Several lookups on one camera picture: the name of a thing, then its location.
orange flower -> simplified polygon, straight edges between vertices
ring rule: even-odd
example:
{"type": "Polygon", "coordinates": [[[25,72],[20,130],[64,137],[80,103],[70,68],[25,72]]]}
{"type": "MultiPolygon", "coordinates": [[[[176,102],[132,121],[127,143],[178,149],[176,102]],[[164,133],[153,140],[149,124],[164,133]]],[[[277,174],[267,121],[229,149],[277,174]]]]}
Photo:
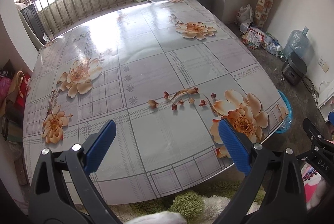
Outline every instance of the orange flower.
{"type": "MultiPolygon", "coordinates": [[[[222,114],[222,116],[213,119],[213,124],[210,128],[213,141],[217,144],[223,144],[218,133],[218,125],[220,120],[224,118],[227,118],[233,128],[237,132],[245,134],[251,142],[261,141],[262,128],[268,127],[268,114],[261,111],[260,100],[252,93],[248,93],[247,97],[244,97],[235,90],[226,90],[225,98],[213,104],[214,108],[222,114]]],[[[225,149],[225,146],[222,146],[219,149],[220,154],[217,152],[216,154],[221,157],[229,157],[225,149]]]]}
{"type": "Polygon", "coordinates": [[[214,152],[216,153],[216,155],[217,155],[218,158],[223,158],[223,157],[226,157],[226,156],[228,158],[231,158],[231,156],[229,155],[228,150],[226,149],[225,146],[222,146],[220,148],[216,148],[214,150],[214,152]]]}
{"type": "Polygon", "coordinates": [[[150,99],[148,102],[147,102],[152,109],[155,109],[156,107],[158,107],[159,103],[157,103],[155,100],[153,99],[150,99]]]}
{"type": "Polygon", "coordinates": [[[285,117],[289,114],[289,111],[285,109],[284,106],[280,106],[279,104],[276,104],[276,108],[281,112],[281,115],[279,117],[279,123],[281,123],[285,117]]]}
{"type": "Polygon", "coordinates": [[[68,125],[68,119],[72,117],[72,114],[66,117],[65,112],[60,111],[60,108],[61,105],[55,105],[52,108],[52,113],[43,122],[43,138],[46,139],[46,143],[56,144],[59,140],[63,140],[62,127],[68,125]]]}
{"type": "Polygon", "coordinates": [[[188,22],[187,24],[179,24],[176,31],[182,33],[184,38],[196,38],[202,40],[205,36],[213,36],[216,29],[213,27],[206,27],[201,22],[188,22]]]}
{"type": "Polygon", "coordinates": [[[96,79],[102,67],[98,66],[100,58],[84,59],[83,61],[75,61],[68,73],[64,72],[58,84],[61,84],[61,91],[68,89],[67,95],[71,98],[76,96],[76,93],[85,94],[93,87],[91,81],[96,79]]]}

rice cooker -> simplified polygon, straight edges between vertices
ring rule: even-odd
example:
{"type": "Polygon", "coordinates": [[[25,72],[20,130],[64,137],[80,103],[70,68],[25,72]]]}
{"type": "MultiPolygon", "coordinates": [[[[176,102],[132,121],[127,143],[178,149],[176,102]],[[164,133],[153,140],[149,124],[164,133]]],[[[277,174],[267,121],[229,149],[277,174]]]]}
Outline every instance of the rice cooker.
{"type": "Polygon", "coordinates": [[[294,51],[291,52],[289,58],[282,67],[282,74],[292,85],[296,85],[305,77],[307,66],[303,59],[294,51]]]}

electrical outlet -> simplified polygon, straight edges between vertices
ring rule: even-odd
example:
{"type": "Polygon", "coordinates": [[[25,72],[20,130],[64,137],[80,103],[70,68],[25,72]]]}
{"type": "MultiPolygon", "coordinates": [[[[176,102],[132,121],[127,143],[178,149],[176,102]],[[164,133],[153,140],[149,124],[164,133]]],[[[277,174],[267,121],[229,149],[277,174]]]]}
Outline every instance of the electrical outlet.
{"type": "Polygon", "coordinates": [[[322,67],[324,65],[325,61],[323,60],[323,58],[320,56],[319,60],[318,60],[318,64],[322,67]]]}
{"type": "Polygon", "coordinates": [[[325,62],[323,65],[322,65],[322,70],[326,73],[328,70],[329,70],[329,66],[328,64],[325,62]]]}

pink cloth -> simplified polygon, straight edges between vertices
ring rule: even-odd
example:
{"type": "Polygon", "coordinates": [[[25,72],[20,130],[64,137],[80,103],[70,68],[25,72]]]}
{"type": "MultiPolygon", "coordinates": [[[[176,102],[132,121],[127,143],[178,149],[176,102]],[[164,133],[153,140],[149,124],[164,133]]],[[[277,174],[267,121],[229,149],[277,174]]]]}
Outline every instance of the pink cloth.
{"type": "Polygon", "coordinates": [[[0,105],[2,105],[4,99],[7,97],[7,93],[12,80],[10,78],[0,78],[0,105]]]}

metal pivot screw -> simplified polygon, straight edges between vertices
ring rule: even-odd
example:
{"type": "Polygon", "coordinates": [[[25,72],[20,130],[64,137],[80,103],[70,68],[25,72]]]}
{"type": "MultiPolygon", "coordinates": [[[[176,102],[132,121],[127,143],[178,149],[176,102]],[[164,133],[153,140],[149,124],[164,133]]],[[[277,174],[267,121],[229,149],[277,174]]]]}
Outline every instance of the metal pivot screw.
{"type": "Polygon", "coordinates": [[[81,145],[80,144],[74,144],[72,146],[72,150],[74,150],[74,151],[78,151],[79,149],[81,149],[81,145]]]}
{"type": "Polygon", "coordinates": [[[44,149],[42,149],[42,154],[43,155],[46,155],[46,154],[48,154],[49,153],[49,149],[48,148],[44,148],[44,149]]]}
{"type": "Polygon", "coordinates": [[[260,143],[255,143],[254,144],[254,149],[256,149],[256,150],[261,150],[263,147],[262,147],[262,145],[260,144],[260,143]]]}
{"type": "Polygon", "coordinates": [[[290,149],[290,148],[286,148],[286,149],[285,149],[285,152],[286,152],[287,154],[293,154],[293,150],[290,149]]]}

